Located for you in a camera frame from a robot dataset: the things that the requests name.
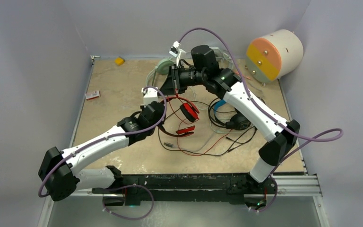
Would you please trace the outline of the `red headphones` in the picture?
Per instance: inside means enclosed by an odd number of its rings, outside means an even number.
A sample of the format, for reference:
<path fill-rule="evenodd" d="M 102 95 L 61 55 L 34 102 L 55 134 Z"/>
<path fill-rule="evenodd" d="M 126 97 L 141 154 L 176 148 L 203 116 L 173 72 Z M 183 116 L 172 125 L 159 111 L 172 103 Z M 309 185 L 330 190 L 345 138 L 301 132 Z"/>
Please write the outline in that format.
<path fill-rule="evenodd" d="M 172 100 L 175 99 L 179 100 L 181 103 L 181 105 L 179 106 L 179 111 L 184 115 L 184 119 L 177 115 L 177 111 L 173 109 L 172 104 L 170 103 Z M 193 104 L 190 100 L 180 96 L 168 96 L 165 100 L 167 102 L 165 106 L 170 106 L 173 114 L 181 121 L 181 123 L 190 126 L 183 129 L 178 129 L 175 133 L 170 133 L 164 128 L 164 118 L 163 122 L 158 125 L 159 130 L 164 134 L 175 138 L 187 137 L 192 135 L 194 133 L 193 131 L 195 129 L 195 125 L 191 126 L 191 124 L 199 120 L 200 110 L 197 108 L 197 106 Z"/>

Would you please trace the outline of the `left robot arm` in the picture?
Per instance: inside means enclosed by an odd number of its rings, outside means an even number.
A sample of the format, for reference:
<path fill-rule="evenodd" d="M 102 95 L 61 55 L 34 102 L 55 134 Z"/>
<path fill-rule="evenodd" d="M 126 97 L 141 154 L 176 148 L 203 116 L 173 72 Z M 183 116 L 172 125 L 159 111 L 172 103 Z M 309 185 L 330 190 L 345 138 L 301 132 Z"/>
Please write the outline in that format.
<path fill-rule="evenodd" d="M 81 185 L 83 169 L 113 151 L 151 136 L 164 120 L 166 111 L 166 102 L 153 101 L 87 142 L 64 150 L 48 149 L 37 172 L 42 181 L 38 196 L 50 196 L 53 201 L 67 198 Z"/>

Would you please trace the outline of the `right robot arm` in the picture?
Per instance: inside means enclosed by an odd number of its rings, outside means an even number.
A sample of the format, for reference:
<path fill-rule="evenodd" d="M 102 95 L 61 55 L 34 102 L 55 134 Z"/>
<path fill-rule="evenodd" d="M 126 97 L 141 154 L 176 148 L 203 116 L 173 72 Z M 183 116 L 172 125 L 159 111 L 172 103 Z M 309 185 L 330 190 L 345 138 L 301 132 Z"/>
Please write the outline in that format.
<path fill-rule="evenodd" d="M 251 192 L 259 192 L 265 179 L 291 150 L 297 141 L 300 125 L 288 121 L 268 108 L 252 92 L 247 91 L 243 80 L 229 68 L 220 68 L 216 54 L 208 45 L 191 50 L 193 66 L 188 69 L 172 65 L 160 91 L 166 95 L 182 94 L 190 86 L 203 85 L 205 89 L 233 106 L 264 136 L 266 144 L 259 149 L 259 159 L 246 180 Z"/>

